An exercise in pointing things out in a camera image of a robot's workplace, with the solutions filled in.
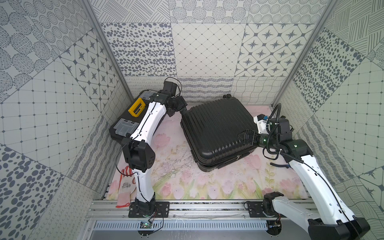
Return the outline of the aluminium mounting rail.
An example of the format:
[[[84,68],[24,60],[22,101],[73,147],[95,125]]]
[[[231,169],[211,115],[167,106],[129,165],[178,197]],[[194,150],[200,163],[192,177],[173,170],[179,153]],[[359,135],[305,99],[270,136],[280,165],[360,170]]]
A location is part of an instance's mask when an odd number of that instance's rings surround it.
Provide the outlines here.
[[[271,220],[262,212],[262,200],[169,200],[167,208],[157,212],[168,214],[165,220]],[[127,220],[147,217],[131,212],[133,207],[117,208],[116,201],[93,201],[86,220]]]

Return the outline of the red white work glove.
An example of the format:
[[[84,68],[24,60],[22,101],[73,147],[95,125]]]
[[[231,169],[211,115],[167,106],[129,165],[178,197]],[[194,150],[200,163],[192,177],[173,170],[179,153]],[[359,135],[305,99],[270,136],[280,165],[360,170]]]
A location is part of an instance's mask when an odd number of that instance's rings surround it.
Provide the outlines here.
[[[135,177],[132,169],[126,166],[121,173],[118,200],[116,208],[129,207],[131,204],[131,194],[136,189]]]

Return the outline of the floral pink table mat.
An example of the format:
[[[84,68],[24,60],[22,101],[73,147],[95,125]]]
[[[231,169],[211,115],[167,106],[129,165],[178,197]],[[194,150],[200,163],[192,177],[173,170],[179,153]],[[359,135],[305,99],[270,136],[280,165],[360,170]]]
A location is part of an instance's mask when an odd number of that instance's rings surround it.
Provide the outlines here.
[[[201,171],[181,128],[180,113],[164,117],[152,149],[156,160],[151,181],[158,201],[262,199],[274,191],[289,199],[309,197],[296,172],[271,166],[271,155],[262,148],[221,169]]]

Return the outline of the black hard-shell suitcase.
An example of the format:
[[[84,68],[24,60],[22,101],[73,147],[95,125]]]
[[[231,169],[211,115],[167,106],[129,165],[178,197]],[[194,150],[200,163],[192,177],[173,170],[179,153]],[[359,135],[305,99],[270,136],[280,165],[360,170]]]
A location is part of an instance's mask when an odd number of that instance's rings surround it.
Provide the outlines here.
[[[254,118],[230,94],[182,111],[181,127],[194,161],[203,172],[223,168],[256,148],[245,134],[258,132]]]

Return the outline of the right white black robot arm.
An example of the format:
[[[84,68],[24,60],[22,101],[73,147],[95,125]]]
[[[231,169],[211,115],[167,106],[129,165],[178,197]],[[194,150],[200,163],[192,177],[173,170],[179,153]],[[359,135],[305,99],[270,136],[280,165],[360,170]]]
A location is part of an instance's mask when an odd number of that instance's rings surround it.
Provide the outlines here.
[[[284,216],[305,230],[312,240],[359,240],[371,227],[344,203],[320,169],[313,151],[304,140],[281,138],[272,130],[259,134],[245,130],[239,139],[246,145],[263,147],[271,155],[280,155],[292,168],[311,195],[317,208],[312,213],[280,192],[266,194],[263,213],[268,217]]]

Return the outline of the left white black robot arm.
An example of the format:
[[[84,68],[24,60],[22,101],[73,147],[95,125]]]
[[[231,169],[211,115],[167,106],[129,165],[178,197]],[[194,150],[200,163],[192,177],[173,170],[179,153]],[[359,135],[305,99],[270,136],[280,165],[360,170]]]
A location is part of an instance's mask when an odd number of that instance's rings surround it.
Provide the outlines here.
[[[134,117],[140,117],[146,111],[135,131],[128,138],[123,138],[121,148],[125,161],[132,170],[127,176],[135,178],[137,195],[130,205],[134,217],[152,217],[156,214],[156,195],[151,182],[152,166],[156,159],[151,147],[152,138],[165,115],[171,117],[186,106],[180,93],[175,90],[160,90],[150,96],[147,104],[138,98],[129,109]]]

